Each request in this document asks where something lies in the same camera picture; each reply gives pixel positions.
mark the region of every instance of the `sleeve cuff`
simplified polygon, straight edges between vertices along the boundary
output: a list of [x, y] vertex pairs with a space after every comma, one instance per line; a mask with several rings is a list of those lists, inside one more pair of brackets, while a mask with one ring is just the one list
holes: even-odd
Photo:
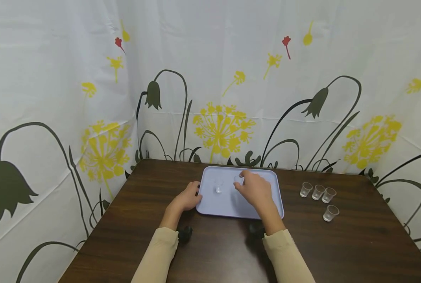
[[179, 242], [179, 232], [173, 231], [167, 227], [157, 228], [154, 232], [152, 243], [163, 243], [168, 245], [175, 245]]
[[268, 248], [269, 250], [287, 248], [291, 245], [295, 246], [295, 242], [288, 229], [278, 231], [270, 236], [264, 234], [264, 238], [262, 239], [262, 241], [264, 243], [264, 247]]

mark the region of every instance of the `plastic tray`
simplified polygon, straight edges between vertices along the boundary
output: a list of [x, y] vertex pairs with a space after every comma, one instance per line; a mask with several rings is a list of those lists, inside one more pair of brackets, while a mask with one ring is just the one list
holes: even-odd
[[[260, 219], [255, 208], [234, 187], [234, 177], [244, 170], [237, 167], [209, 166], [203, 171], [199, 193], [203, 198], [196, 206], [201, 214], [224, 217]], [[249, 169], [270, 182], [273, 202], [277, 206], [280, 217], [284, 217], [280, 187], [275, 172], [271, 170]], [[221, 193], [216, 191], [216, 180], [221, 183]]]

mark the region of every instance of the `tray rim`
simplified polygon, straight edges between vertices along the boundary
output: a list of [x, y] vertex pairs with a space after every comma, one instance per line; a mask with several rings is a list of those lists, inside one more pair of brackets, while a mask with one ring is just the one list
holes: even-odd
[[[278, 182], [278, 176], [277, 176], [277, 174], [276, 174], [273, 170], [269, 170], [269, 169], [254, 169], [254, 168], [252, 169], [252, 168], [249, 168], [249, 167], [242, 168], [242, 167], [236, 167], [236, 166], [214, 166], [214, 165], [210, 165], [210, 166], [207, 166], [206, 168], [204, 168], [203, 173], [202, 173], [202, 176], [201, 176], [201, 182], [203, 181], [205, 171], [206, 171], [208, 168], [211, 168], [211, 167], [213, 167], [213, 168], [231, 168], [231, 169], [240, 169], [241, 171], [242, 171], [242, 170], [249, 170], [249, 171], [270, 171], [270, 172], [272, 172], [272, 173], [273, 173], [273, 175], [275, 176], [275, 179], [276, 179], [276, 181], [277, 181], [277, 185], [278, 185], [278, 194], [279, 194], [279, 197], [280, 197], [280, 206], [281, 206], [281, 214], [280, 214], [280, 218], [281, 218], [281, 219], [283, 219], [283, 217], [284, 217], [284, 207], [283, 207], [283, 199], [282, 199], [282, 197], [281, 197], [280, 183]], [[219, 216], [219, 217], [230, 217], [230, 218], [256, 219], [256, 220], [259, 220], [259, 218], [247, 218], [247, 217], [236, 217], [236, 216], [230, 216], [230, 215], [221, 215], [221, 214], [209, 214], [209, 213], [203, 213], [203, 212], [199, 211], [199, 209], [198, 209], [198, 205], [196, 206], [196, 211], [198, 211], [198, 212], [199, 212], [199, 214], [202, 214], [202, 215], [214, 215], [214, 216]]]

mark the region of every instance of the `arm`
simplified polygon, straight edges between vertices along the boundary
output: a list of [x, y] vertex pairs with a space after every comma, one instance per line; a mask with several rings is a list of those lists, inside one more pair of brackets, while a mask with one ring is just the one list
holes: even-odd
[[199, 182], [190, 182], [168, 205], [159, 228], [144, 253], [132, 283], [164, 283], [178, 244], [177, 224], [183, 211], [194, 208], [202, 199], [196, 196]]
[[244, 184], [235, 188], [255, 207], [266, 230], [262, 242], [272, 262], [278, 283], [314, 283], [314, 278], [286, 230], [272, 199], [270, 183], [257, 174], [243, 170]]

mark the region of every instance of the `beige sleeve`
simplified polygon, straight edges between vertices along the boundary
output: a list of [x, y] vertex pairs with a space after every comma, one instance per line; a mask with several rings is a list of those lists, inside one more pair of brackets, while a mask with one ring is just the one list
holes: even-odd
[[178, 232], [167, 227], [155, 230], [131, 283], [165, 283], [176, 253]]
[[272, 262], [278, 283], [314, 283], [314, 278], [298, 251], [288, 230], [282, 230], [262, 239]]

